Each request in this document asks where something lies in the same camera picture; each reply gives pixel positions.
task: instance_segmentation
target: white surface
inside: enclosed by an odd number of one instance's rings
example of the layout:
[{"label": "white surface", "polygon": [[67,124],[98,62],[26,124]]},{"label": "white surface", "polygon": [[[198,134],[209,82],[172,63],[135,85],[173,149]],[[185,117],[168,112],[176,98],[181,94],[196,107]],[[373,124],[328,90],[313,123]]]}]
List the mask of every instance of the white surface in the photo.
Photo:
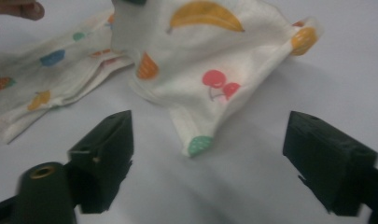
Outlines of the white surface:
[{"label": "white surface", "polygon": [[[111,7],[107,0],[43,0],[42,21],[0,17],[0,50],[41,41]],[[287,60],[220,129],[215,146],[190,160],[167,112],[135,95],[132,68],[74,105],[49,112],[10,145],[0,143],[0,201],[25,170],[67,162],[66,151],[106,116],[131,109],[135,155],[111,210],[79,223],[366,223],[329,215],[282,156],[291,110],[315,115],[378,151],[378,0],[272,0],[294,22],[317,17],[325,34]]]}]

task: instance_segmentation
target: red cherry print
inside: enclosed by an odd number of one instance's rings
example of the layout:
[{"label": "red cherry print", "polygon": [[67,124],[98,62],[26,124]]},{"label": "red cherry print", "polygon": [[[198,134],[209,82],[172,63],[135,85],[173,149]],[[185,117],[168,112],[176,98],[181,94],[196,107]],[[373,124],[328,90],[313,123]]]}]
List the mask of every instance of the red cherry print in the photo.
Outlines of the red cherry print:
[{"label": "red cherry print", "polygon": [[226,76],[218,70],[210,70],[203,75],[203,84],[215,89],[220,89],[226,83]]},{"label": "red cherry print", "polygon": [[229,100],[238,91],[238,89],[240,87],[241,87],[241,85],[239,85],[238,83],[235,83],[235,82],[227,84],[223,88],[223,92],[224,92],[224,94],[226,94],[227,100]]}]

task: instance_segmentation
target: hand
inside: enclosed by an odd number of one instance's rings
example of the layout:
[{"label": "hand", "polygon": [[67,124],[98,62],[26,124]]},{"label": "hand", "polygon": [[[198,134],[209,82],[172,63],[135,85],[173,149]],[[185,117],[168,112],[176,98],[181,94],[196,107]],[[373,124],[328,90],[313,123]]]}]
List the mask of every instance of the hand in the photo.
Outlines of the hand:
[{"label": "hand", "polygon": [[36,0],[0,0],[0,14],[37,21],[44,17],[44,8]]}]

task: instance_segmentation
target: cloth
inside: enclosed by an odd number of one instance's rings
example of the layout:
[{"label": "cloth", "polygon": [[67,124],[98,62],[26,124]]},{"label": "cloth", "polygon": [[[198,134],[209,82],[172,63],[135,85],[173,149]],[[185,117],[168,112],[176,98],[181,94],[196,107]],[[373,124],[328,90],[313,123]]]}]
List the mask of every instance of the cloth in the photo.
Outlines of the cloth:
[{"label": "cloth", "polygon": [[288,55],[304,54],[322,29],[309,18],[291,25],[260,0],[114,0],[112,49],[136,64],[133,89],[168,108],[195,156]]},{"label": "cloth", "polygon": [[69,105],[132,61],[110,50],[113,10],[15,53],[0,53],[0,140],[9,143],[50,109]]}]

